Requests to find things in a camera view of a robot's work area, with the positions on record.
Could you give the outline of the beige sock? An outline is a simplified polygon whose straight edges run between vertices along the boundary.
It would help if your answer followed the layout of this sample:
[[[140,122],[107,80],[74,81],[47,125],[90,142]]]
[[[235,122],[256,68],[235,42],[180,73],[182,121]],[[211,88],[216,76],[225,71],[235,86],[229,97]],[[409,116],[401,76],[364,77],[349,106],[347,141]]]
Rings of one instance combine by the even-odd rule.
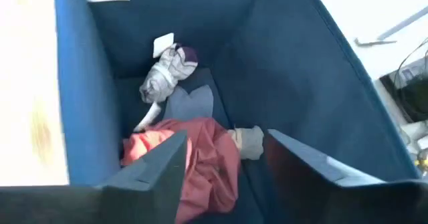
[[[253,128],[234,128],[228,130],[241,160],[259,160],[263,154],[264,134],[259,126]]]

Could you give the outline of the navy white striped fabric basket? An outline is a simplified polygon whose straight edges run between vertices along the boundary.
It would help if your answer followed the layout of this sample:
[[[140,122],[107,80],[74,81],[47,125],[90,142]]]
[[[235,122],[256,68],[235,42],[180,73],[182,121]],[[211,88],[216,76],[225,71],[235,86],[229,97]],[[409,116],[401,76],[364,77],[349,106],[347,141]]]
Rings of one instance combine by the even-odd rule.
[[[148,110],[138,87],[167,33],[195,49],[181,85],[208,85],[226,128],[260,126],[386,182],[417,169],[360,60],[320,0],[56,0],[60,98],[70,182],[120,170],[122,139]],[[228,214],[192,224],[296,224],[265,161],[247,160]]]

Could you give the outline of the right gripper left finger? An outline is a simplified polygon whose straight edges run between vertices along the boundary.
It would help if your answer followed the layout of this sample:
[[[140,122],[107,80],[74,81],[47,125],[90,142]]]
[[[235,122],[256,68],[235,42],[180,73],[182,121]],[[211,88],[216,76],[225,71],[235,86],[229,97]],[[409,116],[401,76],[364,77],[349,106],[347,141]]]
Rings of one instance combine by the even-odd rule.
[[[0,224],[173,224],[186,154],[180,131],[97,187],[0,187]]]

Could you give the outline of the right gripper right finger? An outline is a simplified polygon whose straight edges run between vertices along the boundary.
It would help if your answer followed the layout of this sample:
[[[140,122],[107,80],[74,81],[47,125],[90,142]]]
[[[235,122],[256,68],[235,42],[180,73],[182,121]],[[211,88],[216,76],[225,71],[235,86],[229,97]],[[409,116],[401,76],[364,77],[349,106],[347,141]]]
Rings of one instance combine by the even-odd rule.
[[[265,161],[296,224],[428,224],[428,183],[386,182],[269,129]]]

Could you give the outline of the red garment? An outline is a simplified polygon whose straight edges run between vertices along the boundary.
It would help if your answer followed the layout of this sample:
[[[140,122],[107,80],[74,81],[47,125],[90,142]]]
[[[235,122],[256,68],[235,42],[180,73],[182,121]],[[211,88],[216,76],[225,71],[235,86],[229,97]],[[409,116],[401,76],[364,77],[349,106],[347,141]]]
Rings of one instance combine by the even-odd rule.
[[[131,134],[123,140],[121,165],[132,164],[182,130],[187,131],[187,155],[175,224],[185,224],[206,212],[232,211],[239,196],[239,150],[228,131],[213,118],[168,119]]]

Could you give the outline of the flat grey cloth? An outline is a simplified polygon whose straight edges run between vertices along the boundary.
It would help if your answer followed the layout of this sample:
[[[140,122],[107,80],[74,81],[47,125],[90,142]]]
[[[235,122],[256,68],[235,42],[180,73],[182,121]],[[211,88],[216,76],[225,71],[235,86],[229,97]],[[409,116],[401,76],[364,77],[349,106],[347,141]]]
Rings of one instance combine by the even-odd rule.
[[[213,93],[208,85],[190,93],[177,86],[167,99],[163,119],[189,121],[195,118],[210,118],[213,115],[213,104]]]

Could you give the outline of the white fabric tag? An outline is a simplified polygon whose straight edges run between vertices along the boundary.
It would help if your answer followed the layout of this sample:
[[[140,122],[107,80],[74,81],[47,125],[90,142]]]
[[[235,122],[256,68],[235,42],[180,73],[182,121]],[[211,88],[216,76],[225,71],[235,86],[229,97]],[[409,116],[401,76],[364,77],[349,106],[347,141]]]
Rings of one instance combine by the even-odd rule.
[[[174,33],[168,33],[153,41],[153,58],[158,58],[166,49],[174,44]]]

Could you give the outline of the grey white sock bundle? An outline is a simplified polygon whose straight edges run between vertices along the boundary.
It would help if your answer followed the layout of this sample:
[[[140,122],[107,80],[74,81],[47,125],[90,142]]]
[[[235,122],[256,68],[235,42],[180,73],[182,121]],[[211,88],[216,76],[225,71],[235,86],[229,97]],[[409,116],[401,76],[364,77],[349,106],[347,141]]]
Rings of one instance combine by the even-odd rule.
[[[156,119],[162,110],[160,103],[164,102],[173,93],[178,82],[188,78],[197,66],[197,53],[191,47],[174,43],[160,53],[158,61],[151,67],[139,87],[142,101],[151,106],[134,127],[134,132],[144,130]]]

